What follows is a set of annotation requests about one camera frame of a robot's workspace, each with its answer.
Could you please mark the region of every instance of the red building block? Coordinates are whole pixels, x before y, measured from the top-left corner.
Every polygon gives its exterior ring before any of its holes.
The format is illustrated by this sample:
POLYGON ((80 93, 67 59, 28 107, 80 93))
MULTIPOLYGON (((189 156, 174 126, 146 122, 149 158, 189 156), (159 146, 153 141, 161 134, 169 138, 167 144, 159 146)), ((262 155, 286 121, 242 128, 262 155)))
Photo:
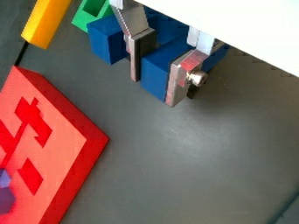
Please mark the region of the red building block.
POLYGON ((16 66, 0 110, 0 168, 15 196, 0 223, 59 223, 108 137, 54 85, 16 66))

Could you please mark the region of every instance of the gray table surface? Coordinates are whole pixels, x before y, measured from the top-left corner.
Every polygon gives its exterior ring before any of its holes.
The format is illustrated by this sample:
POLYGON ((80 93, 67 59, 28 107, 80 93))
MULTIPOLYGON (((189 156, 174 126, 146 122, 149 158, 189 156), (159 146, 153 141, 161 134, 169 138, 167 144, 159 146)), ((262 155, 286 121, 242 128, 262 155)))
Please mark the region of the gray table surface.
POLYGON ((195 99, 169 108, 127 60, 92 54, 71 24, 79 4, 22 63, 111 137, 62 223, 271 223, 299 189, 299 79, 231 49, 195 99))

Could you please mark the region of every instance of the blue block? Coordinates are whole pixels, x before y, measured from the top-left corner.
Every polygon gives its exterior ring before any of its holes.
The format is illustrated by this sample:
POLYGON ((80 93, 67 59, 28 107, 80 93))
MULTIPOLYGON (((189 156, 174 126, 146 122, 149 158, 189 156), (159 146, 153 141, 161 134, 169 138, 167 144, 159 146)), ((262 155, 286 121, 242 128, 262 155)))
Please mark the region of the blue block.
POLYGON ((169 71, 175 59, 181 57, 191 47, 186 38, 161 46, 158 50, 149 53, 142 59, 142 87, 165 102, 169 86, 169 71))
POLYGON ((88 24, 88 37, 92 52, 110 65, 114 65, 129 55, 125 33, 115 15, 88 24))
POLYGON ((178 38, 185 38, 187 42, 189 27, 182 25, 178 21, 161 20, 157 26, 158 43, 165 45, 178 38))
POLYGON ((203 72, 207 73, 217 66, 221 60, 226 57, 229 49, 230 46, 223 45, 223 47, 203 61, 201 68, 203 72))
POLYGON ((6 169, 0 169, 0 188, 8 187, 11 183, 11 177, 6 169))
POLYGON ((0 215, 8 214, 15 204, 15 196, 10 187, 0 188, 0 215))

